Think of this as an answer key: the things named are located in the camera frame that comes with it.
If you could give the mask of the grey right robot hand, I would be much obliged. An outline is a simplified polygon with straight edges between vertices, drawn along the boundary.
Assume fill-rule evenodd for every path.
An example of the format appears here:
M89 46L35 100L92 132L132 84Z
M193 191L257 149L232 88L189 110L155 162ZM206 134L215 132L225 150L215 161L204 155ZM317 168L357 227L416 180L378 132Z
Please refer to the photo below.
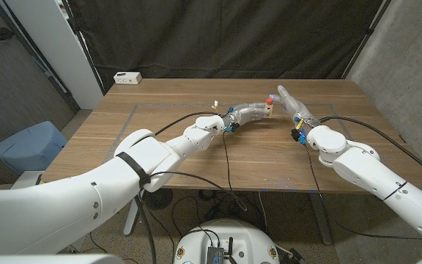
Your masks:
M279 95L270 94L269 98L272 98L275 102L282 103L284 105L284 111L288 113L295 127L292 129L292 138L301 144L306 144L308 133L321 122L314 117L314 115L307 109L307 107L293 98L282 85L278 85Z

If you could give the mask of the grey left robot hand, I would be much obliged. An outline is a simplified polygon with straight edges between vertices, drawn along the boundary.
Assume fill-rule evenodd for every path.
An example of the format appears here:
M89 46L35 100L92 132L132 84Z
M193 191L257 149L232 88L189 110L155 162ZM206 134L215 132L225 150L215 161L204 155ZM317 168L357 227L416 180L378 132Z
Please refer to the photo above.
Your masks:
M224 130L234 132L247 122L265 118L269 111L264 103L243 103L233 106L222 116Z

